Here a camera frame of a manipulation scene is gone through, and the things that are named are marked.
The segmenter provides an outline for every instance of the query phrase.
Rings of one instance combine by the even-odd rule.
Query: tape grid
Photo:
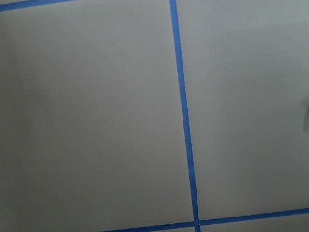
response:
[[[28,1],[14,2],[14,3],[0,5],[0,12],[27,8],[27,7],[48,5],[48,4],[54,4],[54,3],[68,2],[68,1],[74,1],[74,0],[28,0]],[[188,228],[188,227],[194,227],[196,232],[200,232],[200,226],[231,223],[231,222],[241,222],[241,221],[248,221],[248,220],[258,220],[258,219],[266,219],[266,218],[286,217],[286,216],[291,216],[291,215],[309,214],[309,208],[304,208],[304,209],[295,209],[295,210],[287,210],[287,211],[264,213],[264,214],[246,215],[246,216],[239,216],[239,217],[226,217],[226,218],[217,218],[217,219],[209,219],[209,220],[201,220],[201,221],[199,220],[198,204],[197,204],[197,188],[196,188],[195,171],[194,171],[194,163],[193,163],[191,133],[190,133],[190,124],[189,124],[187,96],[186,96],[186,91],[185,91],[183,57],[182,57],[182,49],[181,49],[181,42],[180,42],[180,32],[179,32],[176,0],[169,0],[169,4],[170,4],[171,20],[172,20],[172,27],[173,27],[175,55],[176,55],[179,91],[180,91],[180,99],[181,99],[182,114],[183,114],[183,128],[184,128],[184,137],[185,137],[186,151],[187,151],[187,161],[188,161],[188,171],[189,171],[194,221],[173,223],[173,224],[166,224],[166,225],[136,227],[136,228],[130,228],[130,229],[120,229],[120,230],[112,230],[112,231],[105,231],[105,232],[151,232],[151,231],[163,231],[163,230]]]

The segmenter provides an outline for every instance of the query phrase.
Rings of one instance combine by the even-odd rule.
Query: gray panel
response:
[[[7,231],[193,220],[168,1],[1,12],[0,34]]]
[[[309,215],[202,226],[202,232],[307,232]]]
[[[200,219],[308,207],[308,1],[177,3]]]

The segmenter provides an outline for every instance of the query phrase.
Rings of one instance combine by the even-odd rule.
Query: blue painter's tape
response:
[[[189,124],[187,95],[185,91],[184,72],[183,72],[183,56],[182,56],[182,47],[181,47],[181,42],[180,42],[180,32],[179,32],[179,25],[178,25],[176,0],[169,0],[169,5],[170,5],[172,27],[173,27],[180,100],[181,100],[182,113],[183,113],[183,128],[184,128],[184,138],[185,138],[186,151],[187,151],[187,161],[188,161],[189,180],[190,180],[190,189],[191,189],[191,201],[192,201],[192,209],[193,209],[194,228],[196,232],[200,232],[201,230],[200,230],[199,219],[198,219],[197,187],[196,187],[195,171],[194,171],[194,163],[193,163],[191,132],[190,132],[190,124]]]
[[[171,230],[171,229],[178,229],[178,228],[187,228],[193,227],[194,222],[181,222],[181,223],[174,223],[174,224],[167,224],[167,225],[157,225],[157,226],[146,226],[146,227],[138,227],[138,228],[131,228],[131,229],[121,229],[121,230],[114,230],[114,231],[105,231],[105,232],[148,232],[148,231],[163,231],[163,230]]]
[[[42,6],[66,1],[74,1],[74,0],[29,0],[29,1],[20,1],[8,4],[0,5],[0,11],[10,11],[15,9],[34,7],[34,6]]]
[[[201,226],[207,226],[207,225],[230,223],[230,222],[237,222],[237,221],[249,221],[249,220],[257,220],[257,219],[265,219],[265,218],[277,218],[277,217],[300,215],[300,214],[309,214],[309,208],[294,209],[294,210],[272,212],[272,213],[265,213],[265,214],[246,215],[246,216],[231,217],[231,218],[226,217],[226,218],[219,218],[219,219],[203,220],[203,221],[200,222],[200,225]]]

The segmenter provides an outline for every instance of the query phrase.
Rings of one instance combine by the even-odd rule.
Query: blue tape line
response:
[[[157,226],[146,226],[146,227],[138,227],[138,228],[130,228],[130,229],[121,229],[114,231],[105,231],[105,232],[148,232],[148,231],[163,231],[163,230],[171,230],[178,228],[187,228],[193,227],[194,222],[181,222],[167,225],[157,225]]]
[[[189,180],[190,180],[190,189],[191,189],[191,201],[192,201],[192,209],[193,209],[194,228],[196,232],[200,232],[201,229],[200,229],[199,219],[198,219],[197,187],[196,187],[194,163],[193,163],[187,95],[185,92],[183,56],[182,56],[182,47],[181,47],[181,42],[180,42],[176,0],[169,0],[169,5],[170,5],[172,27],[173,27],[180,100],[181,100],[182,113],[183,113],[183,128],[184,128],[184,138],[185,138],[185,145],[186,145],[186,151],[187,151],[187,161],[188,161]]]
[[[277,218],[277,217],[300,215],[300,214],[309,214],[309,208],[294,209],[294,210],[265,213],[265,214],[254,214],[254,215],[231,217],[231,218],[226,217],[226,218],[219,218],[219,219],[209,219],[209,220],[201,221],[200,225],[201,226],[207,226],[207,225],[230,223],[230,222],[237,222],[237,221],[249,221],[249,220],[257,220],[257,219],[265,219],[265,218]]]
[[[48,4],[66,2],[66,1],[74,1],[74,0],[29,0],[29,1],[20,1],[20,2],[14,2],[14,3],[8,3],[8,4],[0,5],[0,12],[1,11],[10,11],[10,10],[15,10],[15,9],[22,9],[22,8],[33,7],[33,6],[42,6],[42,5],[48,5]]]

